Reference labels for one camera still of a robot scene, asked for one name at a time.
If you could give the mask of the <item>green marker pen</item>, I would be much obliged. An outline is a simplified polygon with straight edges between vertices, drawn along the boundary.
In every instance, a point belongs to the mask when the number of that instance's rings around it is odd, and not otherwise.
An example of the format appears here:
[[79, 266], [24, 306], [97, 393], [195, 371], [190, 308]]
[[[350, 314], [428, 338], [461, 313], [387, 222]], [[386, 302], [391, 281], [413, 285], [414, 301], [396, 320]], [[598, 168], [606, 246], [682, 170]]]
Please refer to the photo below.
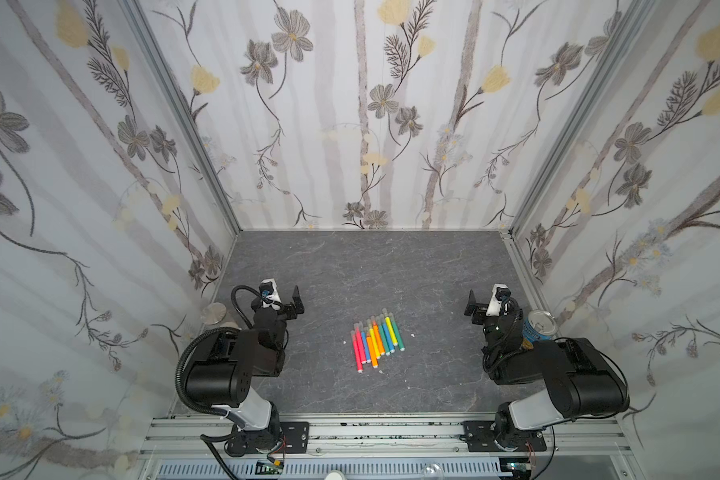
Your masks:
[[400, 329], [397, 325], [397, 322], [395, 321], [395, 318], [393, 315], [390, 315], [389, 318], [390, 318], [390, 323], [392, 325], [392, 333], [394, 334], [393, 344], [396, 346], [397, 350], [404, 351], [405, 350], [404, 340], [401, 335]]

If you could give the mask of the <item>yellow marker pen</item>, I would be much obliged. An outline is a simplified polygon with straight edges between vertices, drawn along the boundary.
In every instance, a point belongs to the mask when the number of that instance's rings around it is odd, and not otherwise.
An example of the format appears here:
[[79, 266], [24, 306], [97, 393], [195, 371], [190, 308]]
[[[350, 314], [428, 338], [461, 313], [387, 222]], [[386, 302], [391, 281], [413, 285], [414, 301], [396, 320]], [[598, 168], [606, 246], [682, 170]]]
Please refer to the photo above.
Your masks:
[[396, 334], [395, 334], [395, 330], [394, 330], [394, 327], [393, 327], [393, 324], [392, 324], [392, 320], [391, 320], [391, 317], [390, 317], [390, 315], [389, 315], [389, 312], [388, 312], [388, 310], [387, 310], [386, 308], [383, 308], [383, 309], [382, 309], [382, 313], [383, 313], [383, 316], [384, 316], [384, 321], [385, 321], [387, 336], [388, 336], [388, 338], [389, 338], [388, 342], [389, 342], [389, 344], [390, 344], [390, 349], [391, 349], [391, 350], [394, 350], [394, 349], [397, 347], [397, 345], [398, 345], [398, 341], [397, 341], [397, 337], [396, 337]]

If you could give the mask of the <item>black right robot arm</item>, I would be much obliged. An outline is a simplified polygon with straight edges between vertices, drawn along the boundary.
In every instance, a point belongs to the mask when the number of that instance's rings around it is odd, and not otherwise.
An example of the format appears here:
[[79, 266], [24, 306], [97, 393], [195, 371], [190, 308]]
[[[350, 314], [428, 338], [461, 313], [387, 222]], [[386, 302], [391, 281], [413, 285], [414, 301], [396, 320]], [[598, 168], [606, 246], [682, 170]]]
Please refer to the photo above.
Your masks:
[[482, 328], [482, 369], [491, 381], [543, 383], [539, 392], [500, 404], [490, 421], [464, 422], [469, 451], [544, 452], [543, 434], [552, 427], [628, 409], [628, 384], [618, 366], [589, 340], [560, 337], [551, 313], [525, 313], [506, 285], [496, 284], [486, 303], [470, 292], [464, 315]]

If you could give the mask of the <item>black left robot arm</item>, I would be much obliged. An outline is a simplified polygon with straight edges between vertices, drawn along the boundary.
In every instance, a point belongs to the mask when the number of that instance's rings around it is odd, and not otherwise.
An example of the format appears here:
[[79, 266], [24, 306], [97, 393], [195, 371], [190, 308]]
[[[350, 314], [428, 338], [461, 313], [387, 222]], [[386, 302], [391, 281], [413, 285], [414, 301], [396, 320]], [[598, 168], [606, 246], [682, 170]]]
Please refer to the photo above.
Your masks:
[[230, 302], [245, 327], [208, 330], [181, 353], [174, 384], [181, 403], [194, 412], [232, 422], [229, 434], [203, 435], [211, 449], [222, 443], [229, 456], [285, 449], [285, 434], [275, 404], [252, 386], [255, 377], [281, 374], [290, 336], [288, 322], [305, 313], [300, 290], [283, 302], [273, 279], [258, 287], [237, 285]]

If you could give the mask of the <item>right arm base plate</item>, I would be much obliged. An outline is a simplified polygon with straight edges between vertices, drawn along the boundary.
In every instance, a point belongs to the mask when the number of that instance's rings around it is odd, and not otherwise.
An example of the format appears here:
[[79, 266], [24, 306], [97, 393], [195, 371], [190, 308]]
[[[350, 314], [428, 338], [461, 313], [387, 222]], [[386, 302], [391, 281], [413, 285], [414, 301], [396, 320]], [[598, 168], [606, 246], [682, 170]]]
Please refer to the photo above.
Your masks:
[[471, 453], [529, 453], [548, 450], [543, 433], [538, 430], [517, 430], [513, 425], [495, 427], [491, 420], [464, 421], [462, 427], [460, 440], [467, 444]]

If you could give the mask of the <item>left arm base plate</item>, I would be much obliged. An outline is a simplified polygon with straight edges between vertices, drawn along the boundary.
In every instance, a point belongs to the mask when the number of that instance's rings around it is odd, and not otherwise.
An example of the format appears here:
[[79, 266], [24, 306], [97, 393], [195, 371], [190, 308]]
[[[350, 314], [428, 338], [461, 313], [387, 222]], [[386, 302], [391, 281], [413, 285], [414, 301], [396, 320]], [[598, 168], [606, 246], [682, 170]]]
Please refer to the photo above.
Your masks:
[[231, 457], [245, 454], [304, 454], [309, 441], [308, 422], [281, 422], [276, 428], [257, 431], [235, 429], [224, 441], [224, 452]]

